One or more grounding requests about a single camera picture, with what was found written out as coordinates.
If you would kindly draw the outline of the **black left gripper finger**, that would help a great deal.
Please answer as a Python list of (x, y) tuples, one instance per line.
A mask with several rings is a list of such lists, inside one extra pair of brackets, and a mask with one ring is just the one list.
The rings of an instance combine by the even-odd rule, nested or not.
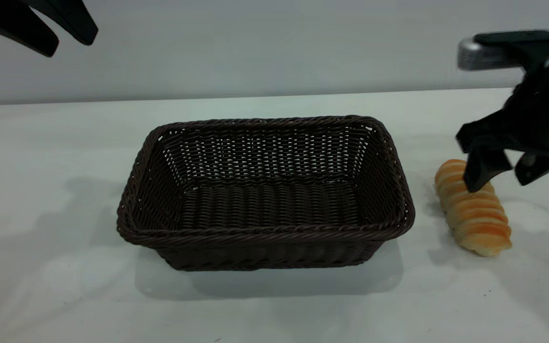
[(57, 35), (31, 9), (0, 9), (0, 35), (52, 57), (59, 45)]
[(82, 0), (30, 0), (29, 7), (41, 12), (83, 45), (93, 44), (98, 27)]

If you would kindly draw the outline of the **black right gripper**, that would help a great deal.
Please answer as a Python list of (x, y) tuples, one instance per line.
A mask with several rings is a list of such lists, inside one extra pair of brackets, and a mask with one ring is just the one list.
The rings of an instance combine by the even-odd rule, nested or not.
[(456, 135), (467, 154), (463, 180), (471, 193), (513, 169), (505, 149), (527, 152), (515, 167), (520, 185), (549, 173), (549, 50), (512, 48), (510, 54), (525, 70), (523, 80), (500, 110), (464, 124)]

